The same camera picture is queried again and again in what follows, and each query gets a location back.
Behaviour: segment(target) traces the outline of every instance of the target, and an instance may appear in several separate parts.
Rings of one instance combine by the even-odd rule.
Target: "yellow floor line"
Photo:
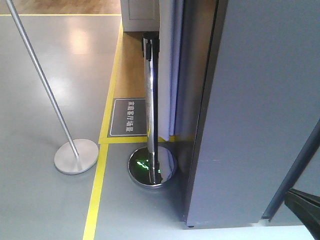
[[[176,142],[176,136],[170,136],[169,141],[165,141],[159,137],[159,143]],[[103,137],[99,139],[99,144],[130,144],[130,143],[146,143],[146,136],[120,136],[120,137]]]
[[[0,17],[7,17],[11,16],[11,14],[0,14]],[[66,14],[19,14],[19,16],[31,16],[31,17],[37,17],[37,16],[121,16],[121,14],[72,14],[72,13],[66,13]]]
[[[123,37],[123,29],[122,29],[122,22],[120,21],[118,40],[116,44],[116,50],[115,50],[115,56],[113,61],[113,68],[112,68],[111,80],[109,84],[109,90],[107,94],[107,104],[106,104],[104,116],[103,116],[103,122],[105,121],[109,122],[111,117],[111,109],[109,108],[112,108],[112,100],[115,92],[116,77],[118,73],[119,58],[121,53],[122,37]],[[100,145],[99,157],[98,157],[98,162],[96,166],[93,188],[92,188],[89,209],[86,217],[82,240],[95,239],[101,192],[102,192],[102,187],[104,183],[105,169],[106,169],[106,163],[107,163],[108,148],[109,148],[109,144]]]
[[[107,164],[108,148],[108,144],[103,144],[100,146],[99,157],[96,165],[93,188],[82,240],[95,239],[101,192],[104,183],[105,169]]]
[[[116,89],[117,76],[118,76],[118,69],[119,69],[119,64],[120,64],[120,55],[121,55],[121,51],[122,51],[122,43],[123,43],[123,29],[122,29],[122,22],[121,22],[120,29],[119,29],[118,41],[116,44],[116,50],[115,50],[115,56],[114,56],[114,61],[113,61],[113,68],[112,68],[112,74],[111,74],[111,79],[110,79],[110,84],[109,84],[109,90],[108,90],[108,95],[106,97],[106,104],[105,104],[104,116],[103,116],[103,120],[102,120],[100,138],[105,138],[108,135],[111,112],[112,112],[115,89]]]

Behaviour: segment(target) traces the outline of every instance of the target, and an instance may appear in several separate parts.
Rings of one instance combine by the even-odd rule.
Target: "sign plate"
[[[146,136],[146,102],[144,98],[113,100],[109,137]]]

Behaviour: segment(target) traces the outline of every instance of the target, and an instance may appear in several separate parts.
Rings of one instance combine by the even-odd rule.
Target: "gray cabinet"
[[[186,1],[184,14],[196,22],[204,2]],[[176,127],[184,215],[188,226],[249,226],[261,219],[320,118],[320,2],[216,6],[213,22],[202,25],[212,27],[211,42],[190,37],[192,25],[182,30],[180,76],[188,75],[179,79]],[[203,59],[188,58],[199,51],[208,53],[200,70],[193,65]],[[299,190],[319,194],[318,171],[307,170]],[[299,221],[280,208],[274,224],[280,222]]]

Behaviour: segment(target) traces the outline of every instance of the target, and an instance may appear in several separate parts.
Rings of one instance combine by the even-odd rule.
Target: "round metal base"
[[[54,156],[54,165],[61,173],[67,175],[81,174],[90,169],[98,159],[98,146],[88,139],[73,141],[79,153],[76,157],[69,142],[63,144]]]
[[[149,189],[160,188],[175,174],[178,166],[177,161],[168,149],[158,146],[158,173],[157,182],[154,184],[151,182],[149,175],[148,158],[148,149],[146,147],[137,149],[129,159],[129,175],[135,183],[142,187]]]

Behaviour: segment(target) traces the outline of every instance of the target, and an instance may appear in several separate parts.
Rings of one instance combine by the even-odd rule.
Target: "stanchion post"
[[[159,33],[144,33],[142,44],[147,146],[131,155],[128,170],[132,180],[140,186],[159,188],[171,179],[177,169],[177,161],[167,148],[158,146]]]
[[[45,88],[45,91],[51,101],[51,104],[54,108],[54,111],[55,111],[55,113],[61,123],[63,131],[68,139],[69,144],[68,143],[64,144],[61,148],[59,148],[59,150],[55,154],[54,164],[55,164],[56,168],[64,174],[74,175],[74,174],[83,173],[86,170],[88,170],[89,168],[91,168],[96,163],[97,158],[98,158],[98,147],[94,142],[87,140],[87,139],[77,139],[77,140],[73,141],[71,134],[69,132],[69,129],[68,129],[66,122],[64,120],[64,117],[60,111],[58,104],[57,104],[56,98],[50,88],[50,85],[47,81],[47,78],[44,74],[44,71],[42,70],[42,67],[39,63],[39,60],[38,60],[37,55],[34,51],[34,48],[32,47],[30,40],[28,38],[28,35],[26,33],[26,30],[21,22],[21,19],[20,19],[19,14],[16,10],[16,7],[15,7],[12,0],[5,0],[5,1],[6,1],[8,8],[9,8],[10,13],[11,13],[11,16],[13,18],[13,21],[14,21],[14,23],[15,23],[15,25],[21,35],[23,43],[24,43],[24,45],[25,45],[25,47],[31,57],[31,60],[34,64],[34,67],[35,67],[35,69],[41,79],[41,82]],[[78,143],[79,147],[81,147],[82,149],[85,150],[85,156],[80,157],[80,154],[77,150],[75,142]]]

